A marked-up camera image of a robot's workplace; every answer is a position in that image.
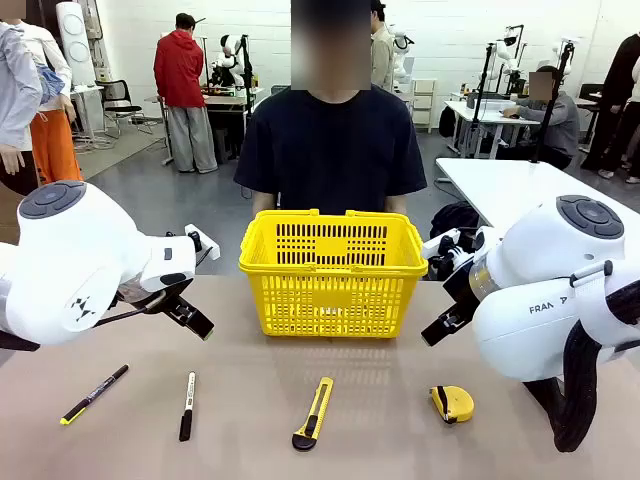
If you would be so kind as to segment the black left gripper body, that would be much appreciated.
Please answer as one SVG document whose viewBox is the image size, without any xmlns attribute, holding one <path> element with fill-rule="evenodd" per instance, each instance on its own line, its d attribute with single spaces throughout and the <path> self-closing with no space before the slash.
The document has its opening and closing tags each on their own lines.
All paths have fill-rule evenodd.
<svg viewBox="0 0 640 480">
<path fill-rule="evenodd" d="M 156 292 L 148 292 L 133 280 L 120 285 L 117 299 L 135 309 L 143 309 L 146 314 L 156 314 L 171 309 L 171 304 L 179 298 L 184 290 L 193 282 L 193 278 L 164 286 Z"/>
</svg>

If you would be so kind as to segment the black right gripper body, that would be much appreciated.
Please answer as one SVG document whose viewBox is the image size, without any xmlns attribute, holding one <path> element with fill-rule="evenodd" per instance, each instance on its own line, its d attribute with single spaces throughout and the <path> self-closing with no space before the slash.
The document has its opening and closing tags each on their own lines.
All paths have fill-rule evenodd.
<svg viewBox="0 0 640 480">
<path fill-rule="evenodd" d="M 489 294 L 485 260 L 467 260 L 444 282 L 454 304 L 445 312 L 448 321 L 471 321 L 480 302 Z"/>
</svg>

